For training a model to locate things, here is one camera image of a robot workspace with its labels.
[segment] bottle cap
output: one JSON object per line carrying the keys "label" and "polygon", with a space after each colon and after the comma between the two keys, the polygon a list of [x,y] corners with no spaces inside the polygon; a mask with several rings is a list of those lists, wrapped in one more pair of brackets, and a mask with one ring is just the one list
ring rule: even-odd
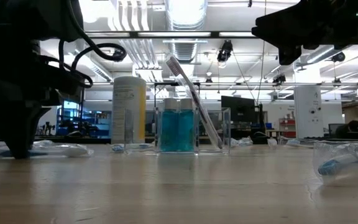
{"label": "bottle cap", "polygon": [[178,102],[174,98],[166,98],[164,99],[164,108],[166,110],[177,110],[178,109]]}
{"label": "bottle cap", "polygon": [[192,110],[193,109],[193,100],[191,98],[185,98],[180,100],[180,109],[181,110]]}

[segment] white pillar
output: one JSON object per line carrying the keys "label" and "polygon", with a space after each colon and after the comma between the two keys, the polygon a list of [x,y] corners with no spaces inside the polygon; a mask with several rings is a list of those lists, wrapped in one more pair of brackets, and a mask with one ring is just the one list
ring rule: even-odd
{"label": "white pillar", "polygon": [[[321,82],[320,70],[318,66],[310,65],[305,68],[306,70],[295,71],[295,82]],[[296,137],[323,137],[324,124],[320,86],[297,86],[294,90],[294,97]]]}

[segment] blue mouthwash bottle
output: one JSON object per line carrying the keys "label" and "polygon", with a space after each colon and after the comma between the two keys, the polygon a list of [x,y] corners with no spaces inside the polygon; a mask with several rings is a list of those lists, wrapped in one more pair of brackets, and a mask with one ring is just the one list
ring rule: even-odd
{"label": "blue mouthwash bottle", "polygon": [[178,151],[194,152],[194,112],[193,100],[180,100],[178,119]]}
{"label": "blue mouthwash bottle", "polygon": [[174,98],[164,99],[164,111],[161,115],[160,149],[162,152],[178,150],[178,102]]}

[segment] white cylindrical container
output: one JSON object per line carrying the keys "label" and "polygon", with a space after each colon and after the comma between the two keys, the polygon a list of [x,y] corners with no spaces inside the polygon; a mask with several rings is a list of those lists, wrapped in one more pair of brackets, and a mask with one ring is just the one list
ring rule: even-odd
{"label": "white cylindrical container", "polygon": [[111,143],[144,143],[146,82],[137,77],[114,79]]}

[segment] table surface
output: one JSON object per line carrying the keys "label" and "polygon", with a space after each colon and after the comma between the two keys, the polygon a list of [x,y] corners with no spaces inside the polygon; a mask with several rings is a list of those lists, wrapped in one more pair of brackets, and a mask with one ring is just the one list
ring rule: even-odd
{"label": "table surface", "polygon": [[313,150],[0,159],[0,223],[358,223],[358,183],[325,186]]}

